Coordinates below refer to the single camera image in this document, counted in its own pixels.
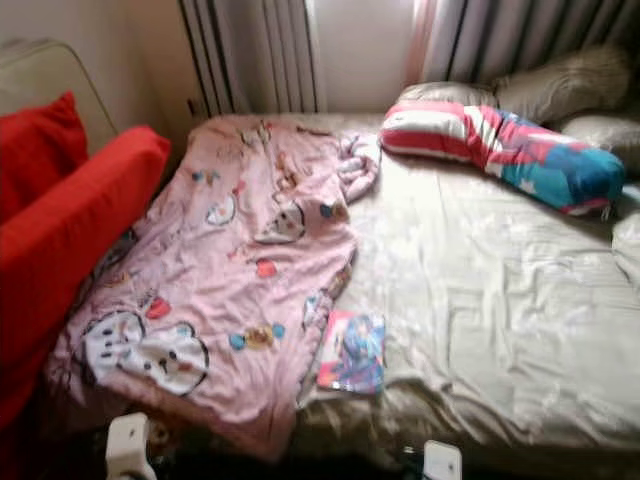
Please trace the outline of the beige sheeted bed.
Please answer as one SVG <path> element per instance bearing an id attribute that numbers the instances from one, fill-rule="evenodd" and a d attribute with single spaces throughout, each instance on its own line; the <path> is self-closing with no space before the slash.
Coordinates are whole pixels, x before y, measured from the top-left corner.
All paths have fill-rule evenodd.
<path id="1" fill-rule="evenodd" d="M 433 439 L 470 476 L 640 480 L 640 291 L 611 223 L 385 156 L 351 224 L 337 306 L 387 321 L 387 380 L 376 396 L 307 385 L 284 461 L 389 466 Z"/>

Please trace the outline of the colourful picture book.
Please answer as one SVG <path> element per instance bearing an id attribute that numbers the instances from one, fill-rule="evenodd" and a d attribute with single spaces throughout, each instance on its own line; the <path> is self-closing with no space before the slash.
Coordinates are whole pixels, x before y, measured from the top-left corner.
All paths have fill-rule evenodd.
<path id="1" fill-rule="evenodd" d="M 317 352 L 316 387 L 355 394 L 375 394 L 384 384 L 383 316 L 334 310 Z"/>

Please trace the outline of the large red cushion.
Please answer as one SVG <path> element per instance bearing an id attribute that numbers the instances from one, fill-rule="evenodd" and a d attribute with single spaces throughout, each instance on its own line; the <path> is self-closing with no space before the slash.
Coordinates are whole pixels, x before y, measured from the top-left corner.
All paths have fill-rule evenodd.
<path id="1" fill-rule="evenodd" d="M 26 210 L 55 218 L 67 214 L 64 198 L 45 197 L 54 195 L 87 160 L 87 134 L 73 92 L 1 116 L 1 224 L 20 218 Z"/>
<path id="2" fill-rule="evenodd" d="M 0 224 L 0 429 L 18 428 L 81 285 L 145 212 L 172 145 L 147 127 L 128 129 L 60 183 L 64 216 L 23 211 Z"/>

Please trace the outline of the large cream pillow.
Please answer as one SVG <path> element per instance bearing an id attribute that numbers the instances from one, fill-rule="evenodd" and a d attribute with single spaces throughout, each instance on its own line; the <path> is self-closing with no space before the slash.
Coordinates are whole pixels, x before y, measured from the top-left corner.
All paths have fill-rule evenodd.
<path id="1" fill-rule="evenodd" d="M 640 211 L 628 212 L 613 225 L 611 248 L 618 269 L 640 294 Z"/>

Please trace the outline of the beige patterned pillow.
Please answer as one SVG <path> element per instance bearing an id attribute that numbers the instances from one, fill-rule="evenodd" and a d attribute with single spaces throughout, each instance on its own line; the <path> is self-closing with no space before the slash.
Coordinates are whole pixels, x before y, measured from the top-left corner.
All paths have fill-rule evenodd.
<path id="1" fill-rule="evenodd" d="M 397 102 L 457 102 L 462 105 L 499 108 L 492 88 L 461 82 L 438 81 L 411 84 L 397 97 Z"/>

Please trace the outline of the beige propped pillow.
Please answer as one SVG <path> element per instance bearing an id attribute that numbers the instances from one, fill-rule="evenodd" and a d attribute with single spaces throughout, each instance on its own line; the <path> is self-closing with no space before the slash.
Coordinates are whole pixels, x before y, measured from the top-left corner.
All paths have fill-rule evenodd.
<path id="1" fill-rule="evenodd" d="M 499 78 L 494 93 L 500 110 L 547 124 L 586 110 L 617 108 L 630 78 L 630 55 L 621 47 L 600 45 Z"/>

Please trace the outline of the grey striped curtain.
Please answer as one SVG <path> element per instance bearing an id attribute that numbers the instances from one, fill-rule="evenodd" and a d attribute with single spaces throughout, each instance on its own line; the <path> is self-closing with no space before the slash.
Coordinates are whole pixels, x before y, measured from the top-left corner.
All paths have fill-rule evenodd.
<path id="1" fill-rule="evenodd" d="M 324 113 L 310 0 L 178 0 L 207 116 Z"/>
<path id="2" fill-rule="evenodd" d="M 640 0 L 422 0 L 412 81 L 486 83 L 596 45 L 640 50 Z"/>

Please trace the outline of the pink cartoon print blanket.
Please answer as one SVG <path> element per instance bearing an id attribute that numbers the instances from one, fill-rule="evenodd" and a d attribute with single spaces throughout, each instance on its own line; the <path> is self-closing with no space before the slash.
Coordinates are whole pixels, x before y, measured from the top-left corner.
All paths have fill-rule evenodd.
<path id="1" fill-rule="evenodd" d="M 45 370 L 68 430 L 129 407 L 279 460 L 352 273 L 351 206 L 378 183 L 371 133 L 216 116 L 69 317 Z"/>

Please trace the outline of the colourful striped bolster pillow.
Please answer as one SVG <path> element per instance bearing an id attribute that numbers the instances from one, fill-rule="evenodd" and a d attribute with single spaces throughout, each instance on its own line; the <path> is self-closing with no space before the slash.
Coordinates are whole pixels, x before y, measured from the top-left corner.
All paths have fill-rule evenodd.
<path id="1" fill-rule="evenodd" d="M 611 152 L 489 106 L 398 102 L 379 138 L 390 154 L 474 165 L 568 215 L 607 210 L 625 187 Z"/>

